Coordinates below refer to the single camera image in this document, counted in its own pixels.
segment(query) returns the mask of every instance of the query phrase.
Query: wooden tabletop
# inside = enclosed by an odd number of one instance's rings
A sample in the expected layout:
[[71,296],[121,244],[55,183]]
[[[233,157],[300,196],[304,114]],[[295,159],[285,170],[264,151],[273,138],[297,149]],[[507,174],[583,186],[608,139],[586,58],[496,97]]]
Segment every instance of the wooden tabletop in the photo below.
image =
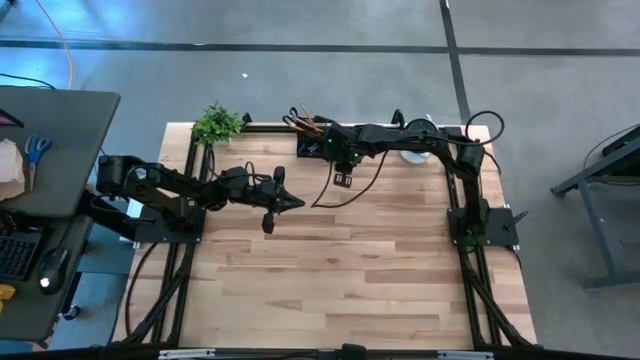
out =
[[[191,126],[167,124],[160,152],[165,166],[184,169]],[[487,139],[489,133],[475,126],[471,135]],[[322,160],[296,158],[294,135],[243,134],[215,152],[218,171],[246,161],[258,173],[285,166],[285,188],[307,206],[277,216],[272,235],[261,230],[263,209],[229,204],[207,214],[181,346],[339,348],[348,342],[373,349],[471,347],[460,263],[447,230],[444,167],[437,158],[415,166],[390,152],[375,185],[360,199],[339,209],[312,209],[329,167]],[[354,170],[351,190],[330,185],[322,202],[351,198],[369,183],[380,158],[367,158]],[[502,206],[500,180],[488,158],[482,184],[491,206]],[[167,251],[168,245],[156,247],[135,284],[134,327],[159,294]],[[143,252],[136,253],[131,273]],[[522,335],[535,341],[514,255],[494,247],[486,248],[486,255],[496,301]],[[479,311],[488,339],[484,307]],[[114,341],[124,337],[123,317],[121,309]],[[165,334],[172,316],[167,317]]]

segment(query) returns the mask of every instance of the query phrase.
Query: green plant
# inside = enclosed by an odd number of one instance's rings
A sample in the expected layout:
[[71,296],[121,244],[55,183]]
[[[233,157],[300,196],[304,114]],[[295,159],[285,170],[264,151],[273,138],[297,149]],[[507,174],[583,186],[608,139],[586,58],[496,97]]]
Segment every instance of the green plant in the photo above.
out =
[[232,135],[240,133],[243,125],[240,114],[230,113],[216,102],[204,108],[202,117],[193,125],[193,132],[198,144],[213,145],[216,141],[227,141]]

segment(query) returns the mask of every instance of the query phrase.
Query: blue scissors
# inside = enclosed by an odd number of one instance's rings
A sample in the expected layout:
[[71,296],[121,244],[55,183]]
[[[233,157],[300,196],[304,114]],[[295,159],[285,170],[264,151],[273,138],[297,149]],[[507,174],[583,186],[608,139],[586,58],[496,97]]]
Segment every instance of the blue scissors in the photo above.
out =
[[39,135],[33,134],[27,138],[24,143],[24,153],[27,155],[29,162],[29,190],[33,191],[33,183],[36,178],[36,168],[40,162],[42,154],[44,154],[53,145],[49,138],[40,138]]

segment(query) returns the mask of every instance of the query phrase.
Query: black desk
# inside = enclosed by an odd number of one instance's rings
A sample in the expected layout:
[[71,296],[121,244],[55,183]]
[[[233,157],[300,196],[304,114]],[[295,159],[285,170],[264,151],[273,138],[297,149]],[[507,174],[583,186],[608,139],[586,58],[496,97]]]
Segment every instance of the black desk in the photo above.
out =
[[0,108],[25,123],[24,129],[0,127],[0,140],[8,138],[23,150],[32,133],[50,137],[53,146],[38,165],[32,193],[0,202],[0,207],[38,216],[52,232],[40,257],[57,246],[67,226],[63,247],[69,263],[63,288],[42,295],[35,270],[25,282],[0,280],[16,288],[0,314],[0,338],[39,341],[46,338],[67,296],[75,292],[74,275],[92,221],[76,216],[85,185],[104,141],[120,96],[115,93],[33,88],[0,88]]

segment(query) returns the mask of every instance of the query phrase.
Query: white cable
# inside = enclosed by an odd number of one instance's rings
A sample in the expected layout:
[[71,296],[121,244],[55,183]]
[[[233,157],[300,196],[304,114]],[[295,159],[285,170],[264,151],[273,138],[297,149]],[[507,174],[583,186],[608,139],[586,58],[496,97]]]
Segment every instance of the white cable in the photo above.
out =
[[67,45],[67,40],[64,39],[64,36],[62,36],[62,33],[56,26],[56,23],[53,22],[53,19],[51,19],[51,16],[49,16],[49,13],[47,12],[47,10],[44,8],[44,6],[42,6],[42,4],[40,3],[40,0],[36,0],[36,3],[40,7],[40,9],[42,9],[42,12],[47,17],[47,19],[49,19],[49,22],[58,33],[58,36],[62,41],[62,45],[64,46],[64,50],[67,52],[67,60],[69,60],[69,86],[67,88],[71,90],[71,87],[73,85],[73,58],[71,57],[71,51],[69,51],[69,45]]

